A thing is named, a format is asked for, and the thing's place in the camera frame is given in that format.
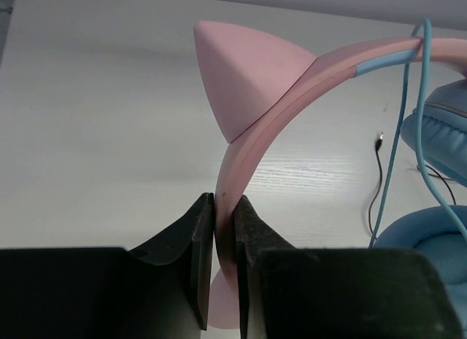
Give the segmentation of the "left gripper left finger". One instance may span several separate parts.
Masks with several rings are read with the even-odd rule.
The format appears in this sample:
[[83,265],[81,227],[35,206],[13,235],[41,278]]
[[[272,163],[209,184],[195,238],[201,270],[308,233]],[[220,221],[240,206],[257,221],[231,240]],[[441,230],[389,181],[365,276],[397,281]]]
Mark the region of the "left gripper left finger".
[[214,196],[139,246],[1,250],[3,338],[199,338]]

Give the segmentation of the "pink blue cat-ear headphones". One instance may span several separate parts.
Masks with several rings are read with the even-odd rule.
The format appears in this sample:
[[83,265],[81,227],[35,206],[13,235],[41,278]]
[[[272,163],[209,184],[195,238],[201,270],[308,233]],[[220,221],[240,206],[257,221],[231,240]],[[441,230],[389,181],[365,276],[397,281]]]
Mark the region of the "pink blue cat-ear headphones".
[[359,74],[428,59],[466,72],[466,41],[417,37],[378,39],[316,56],[271,34],[202,21],[193,29],[204,88],[228,148],[215,191],[220,271],[213,281],[209,325],[240,326],[234,209],[277,135],[320,96]]

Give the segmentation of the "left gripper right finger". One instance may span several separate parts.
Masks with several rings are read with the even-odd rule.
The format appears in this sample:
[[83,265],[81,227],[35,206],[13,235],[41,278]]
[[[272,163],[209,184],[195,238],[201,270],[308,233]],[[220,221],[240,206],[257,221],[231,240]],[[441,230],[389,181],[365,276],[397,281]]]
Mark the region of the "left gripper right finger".
[[427,257],[412,249],[298,249],[242,197],[233,213],[243,338],[458,338]]

